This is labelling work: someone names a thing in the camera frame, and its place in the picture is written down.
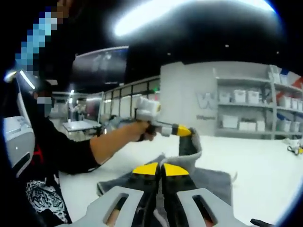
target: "gray cloth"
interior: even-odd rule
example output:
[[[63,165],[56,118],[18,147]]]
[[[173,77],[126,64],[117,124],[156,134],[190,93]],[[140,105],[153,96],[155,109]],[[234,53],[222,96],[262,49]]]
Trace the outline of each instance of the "gray cloth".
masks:
[[[166,159],[165,156],[159,156],[155,160],[151,161],[151,163],[161,163],[164,159]],[[131,174],[132,173],[127,173],[111,181],[99,182],[97,184],[97,194],[101,196],[115,186],[123,186],[125,182],[129,179]],[[206,188],[227,204],[232,205],[232,181],[231,176],[228,173],[196,168],[194,173],[191,174],[191,178],[193,179],[197,188]],[[157,194],[157,205],[156,210],[154,212],[154,216],[155,220],[152,220],[152,222],[154,223],[152,226],[169,226],[166,218],[166,212],[164,209],[164,198],[162,195],[161,181],[159,184],[159,192]],[[166,225],[161,224],[161,222],[159,221],[160,218],[165,220]]]

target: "white wall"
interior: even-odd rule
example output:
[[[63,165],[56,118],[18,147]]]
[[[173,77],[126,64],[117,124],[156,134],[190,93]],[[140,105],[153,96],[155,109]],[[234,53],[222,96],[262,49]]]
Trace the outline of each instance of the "white wall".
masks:
[[[250,62],[204,62],[184,65],[181,62],[162,66],[160,73],[161,120],[169,123],[181,123],[196,128],[202,135],[215,135],[217,120],[217,98],[213,109],[201,109],[198,94],[211,93],[217,96],[216,77],[253,77],[268,78],[267,65]],[[288,74],[289,83],[299,76]],[[224,108],[220,112],[237,113],[240,116],[254,117],[256,109]]]

